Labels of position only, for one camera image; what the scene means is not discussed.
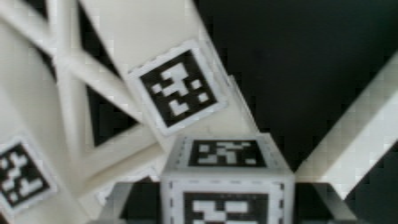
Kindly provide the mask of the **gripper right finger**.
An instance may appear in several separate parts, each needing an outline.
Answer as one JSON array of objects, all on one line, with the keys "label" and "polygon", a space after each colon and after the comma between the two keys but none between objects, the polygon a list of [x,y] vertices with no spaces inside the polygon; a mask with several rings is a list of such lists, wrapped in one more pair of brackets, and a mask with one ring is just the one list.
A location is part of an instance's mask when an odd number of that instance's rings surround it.
[{"label": "gripper right finger", "polygon": [[328,183],[314,183],[312,188],[321,204],[316,224],[360,224],[357,215],[339,197],[332,185]]}]

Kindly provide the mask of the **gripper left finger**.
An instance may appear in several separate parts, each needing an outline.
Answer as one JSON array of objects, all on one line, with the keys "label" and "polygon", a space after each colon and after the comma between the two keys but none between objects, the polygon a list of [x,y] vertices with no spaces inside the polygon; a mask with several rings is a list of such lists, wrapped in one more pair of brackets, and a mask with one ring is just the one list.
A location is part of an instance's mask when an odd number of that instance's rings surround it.
[{"label": "gripper left finger", "polygon": [[126,219],[122,218],[122,210],[131,188],[131,183],[120,182],[115,184],[99,216],[86,222],[86,224],[127,224]]}]

